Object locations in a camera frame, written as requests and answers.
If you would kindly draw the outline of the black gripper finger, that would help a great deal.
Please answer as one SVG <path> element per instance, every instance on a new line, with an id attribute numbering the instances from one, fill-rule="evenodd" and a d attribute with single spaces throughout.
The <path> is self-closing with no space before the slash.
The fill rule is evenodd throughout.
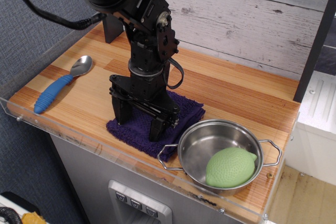
<path id="1" fill-rule="evenodd" d="M 154 118 L 151 122 L 150 128 L 150 142 L 157 142 L 161 134 L 170 126 L 170 122 L 167 118 Z"/>
<path id="2" fill-rule="evenodd" d="M 127 101 L 112 97 L 112 106 L 115 119 L 119 124 L 124 124 L 130 119 L 132 115 L 132 106 Z"/>

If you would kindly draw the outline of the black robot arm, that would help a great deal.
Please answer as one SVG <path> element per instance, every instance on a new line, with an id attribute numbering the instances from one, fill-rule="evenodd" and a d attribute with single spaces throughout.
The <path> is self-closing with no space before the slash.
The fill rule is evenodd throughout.
<path id="1" fill-rule="evenodd" d="M 84 0 L 94 10 L 120 20 L 131 46 L 128 62 L 129 77 L 112 75 L 110 93 L 115 118 L 124 124 L 138 108 L 149 114 L 149 139 L 160 135 L 178 123 L 179 106 L 167 90 L 173 59 L 179 41 L 171 26 L 171 12 L 166 0 Z"/>

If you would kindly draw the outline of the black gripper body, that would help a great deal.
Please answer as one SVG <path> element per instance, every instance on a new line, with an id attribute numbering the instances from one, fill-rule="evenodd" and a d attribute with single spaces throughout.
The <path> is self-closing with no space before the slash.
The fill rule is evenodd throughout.
<path id="1" fill-rule="evenodd" d="M 110 76 L 110 94 L 153 118 L 167 118 L 170 126 L 175 127 L 180 108 L 166 90 L 169 73 L 168 70 L 154 76 L 131 73 L 129 77 L 113 74 Z"/>

